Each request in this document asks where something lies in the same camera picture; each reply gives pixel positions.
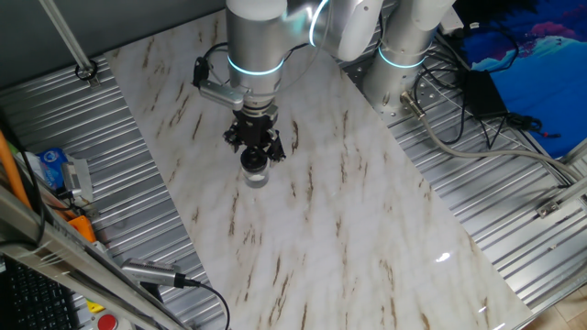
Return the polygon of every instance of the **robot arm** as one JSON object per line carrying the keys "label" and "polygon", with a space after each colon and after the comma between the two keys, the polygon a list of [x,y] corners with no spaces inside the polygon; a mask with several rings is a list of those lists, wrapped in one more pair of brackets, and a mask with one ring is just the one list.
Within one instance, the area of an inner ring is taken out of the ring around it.
{"label": "robot arm", "polygon": [[383,0],[227,0],[230,89],[204,81],[202,96],[232,107],[235,121],[225,140],[250,186],[268,180],[270,160],[285,158],[274,97],[285,54],[308,43],[344,61],[361,55],[371,40]]}
{"label": "robot arm", "polygon": [[455,0],[402,0],[387,19],[382,45],[363,81],[377,112],[397,112],[414,84],[440,20]]}

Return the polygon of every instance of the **red button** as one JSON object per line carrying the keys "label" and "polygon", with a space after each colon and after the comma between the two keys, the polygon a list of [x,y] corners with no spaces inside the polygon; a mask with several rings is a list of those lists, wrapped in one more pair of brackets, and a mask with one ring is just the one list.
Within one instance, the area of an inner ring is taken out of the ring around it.
{"label": "red button", "polygon": [[106,314],[98,320],[98,330],[115,330],[118,326],[118,321],[111,314]]}

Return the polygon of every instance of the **orange pole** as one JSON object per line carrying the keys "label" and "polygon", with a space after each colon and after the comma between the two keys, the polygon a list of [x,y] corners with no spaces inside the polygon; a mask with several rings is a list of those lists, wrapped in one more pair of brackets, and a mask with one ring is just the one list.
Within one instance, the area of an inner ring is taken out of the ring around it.
{"label": "orange pole", "polygon": [[22,185],[22,181],[20,180],[20,174],[18,174],[17,163],[12,157],[12,153],[10,152],[10,148],[8,147],[8,143],[6,142],[2,132],[0,132],[0,160],[2,160],[2,163],[4,164],[6,175],[8,176],[10,186],[12,187],[12,192],[20,200],[20,202],[32,210],[32,207],[30,207],[30,202],[28,201],[27,193],[25,192],[25,187]]}

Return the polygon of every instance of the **marble tabletop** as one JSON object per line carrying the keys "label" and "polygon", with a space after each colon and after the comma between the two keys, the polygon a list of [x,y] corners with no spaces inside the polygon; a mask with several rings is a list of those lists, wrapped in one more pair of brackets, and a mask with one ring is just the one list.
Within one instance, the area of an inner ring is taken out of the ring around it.
{"label": "marble tabletop", "polygon": [[[225,40],[218,12],[106,57],[233,329],[494,330],[531,315],[327,54],[277,96],[287,159],[249,188],[222,138],[233,115],[190,84]],[[226,74],[222,53],[214,64]]]}

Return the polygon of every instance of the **blue fabric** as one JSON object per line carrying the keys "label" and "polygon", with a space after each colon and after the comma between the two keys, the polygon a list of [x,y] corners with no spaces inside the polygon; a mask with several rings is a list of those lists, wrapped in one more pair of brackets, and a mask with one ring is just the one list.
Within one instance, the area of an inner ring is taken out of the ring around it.
{"label": "blue fabric", "polygon": [[[546,138],[534,134],[552,156],[561,157],[587,138],[587,7],[584,0],[540,0],[537,12],[500,22],[513,31],[521,52],[512,67],[492,74],[511,112],[533,116]],[[514,56],[503,35],[479,29],[464,41],[474,70],[503,68]]]}

